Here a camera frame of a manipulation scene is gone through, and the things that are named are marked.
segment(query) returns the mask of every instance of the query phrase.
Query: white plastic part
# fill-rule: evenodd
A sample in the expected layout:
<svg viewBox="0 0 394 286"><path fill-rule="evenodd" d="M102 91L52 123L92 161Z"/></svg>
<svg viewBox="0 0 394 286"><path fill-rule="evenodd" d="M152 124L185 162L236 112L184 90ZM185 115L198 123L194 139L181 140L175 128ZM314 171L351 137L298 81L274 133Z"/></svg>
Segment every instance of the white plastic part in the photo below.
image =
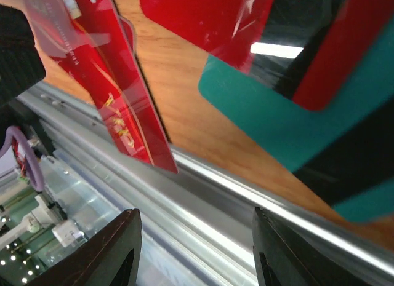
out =
<svg viewBox="0 0 394 286"><path fill-rule="evenodd" d="M79 236L82 235L81 231L72 220L63 221L54 227L52 232L63 247L71 245Z"/></svg>
<svg viewBox="0 0 394 286"><path fill-rule="evenodd" d="M51 224L62 221L60 216L57 216L54 211L47 207L49 203L42 194L37 195L35 199L38 202L38 206L31 213L26 214L20 224L0 237L0 250L19 238L24 232L28 231L35 234L41 228L46 228Z"/></svg>

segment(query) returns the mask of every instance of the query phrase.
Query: led light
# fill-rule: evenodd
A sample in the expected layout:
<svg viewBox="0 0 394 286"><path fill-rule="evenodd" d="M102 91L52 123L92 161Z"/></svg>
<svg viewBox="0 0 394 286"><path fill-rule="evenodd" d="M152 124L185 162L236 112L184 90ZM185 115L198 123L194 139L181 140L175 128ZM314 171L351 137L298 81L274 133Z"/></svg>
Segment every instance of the led light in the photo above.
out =
<svg viewBox="0 0 394 286"><path fill-rule="evenodd" d="M268 43L253 43L251 45L251 53L272 55L274 57L296 58L303 50L302 47L268 44Z"/></svg>

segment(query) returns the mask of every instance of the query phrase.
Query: wooden surface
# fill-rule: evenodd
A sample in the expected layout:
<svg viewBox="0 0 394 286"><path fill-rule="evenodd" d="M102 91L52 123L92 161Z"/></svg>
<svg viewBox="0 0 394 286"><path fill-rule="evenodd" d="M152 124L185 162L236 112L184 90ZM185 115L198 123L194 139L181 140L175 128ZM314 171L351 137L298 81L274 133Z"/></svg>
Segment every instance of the wooden surface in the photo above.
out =
<svg viewBox="0 0 394 286"><path fill-rule="evenodd" d="M22 9L19 0L0 0ZM262 188L394 250L394 218L356 225L341 218L198 92L207 52L147 19L139 0L115 0L137 33L136 54L170 141ZM45 81L91 103L89 94L41 53Z"/></svg>

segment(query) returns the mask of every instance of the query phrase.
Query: red acrylic sheet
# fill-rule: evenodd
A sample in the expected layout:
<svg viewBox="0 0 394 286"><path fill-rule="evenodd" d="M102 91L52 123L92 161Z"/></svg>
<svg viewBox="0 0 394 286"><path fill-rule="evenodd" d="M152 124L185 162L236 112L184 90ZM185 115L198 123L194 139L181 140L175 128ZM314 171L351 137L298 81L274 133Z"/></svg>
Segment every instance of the red acrylic sheet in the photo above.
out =
<svg viewBox="0 0 394 286"><path fill-rule="evenodd" d="M133 56L132 25L112 0L24 0L41 49L86 90L117 148L177 172Z"/></svg>
<svg viewBox="0 0 394 286"><path fill-rule="evenodd" d="M140 0L144 14L309 110L340 90L394 0Z"/></svg>
<svg viewBox="0 0 394 286"><path fill-rule="evenodd" d="M243 73L252 65L251 44L264 30L273 0L140 0L156 23Z"/></svg>

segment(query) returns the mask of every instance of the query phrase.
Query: metal frame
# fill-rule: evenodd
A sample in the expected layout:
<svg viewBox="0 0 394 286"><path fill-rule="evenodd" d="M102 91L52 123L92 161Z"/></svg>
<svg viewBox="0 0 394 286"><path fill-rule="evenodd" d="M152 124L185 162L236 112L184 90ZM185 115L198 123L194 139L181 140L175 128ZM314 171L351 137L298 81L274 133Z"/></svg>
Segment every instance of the metal frame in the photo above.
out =
<svg viewBox="0 0 394 286"><path fill-rule="evenodd" d="M292 223L365 281L373 285L394 281L392 253L226 170L174 146L179 175L123 156L96 109L45 83L18 99L41 116L60 152L106 182L114 201L140 208L144 230L207 284L257 285L251 233L254 206Z"/></svg>

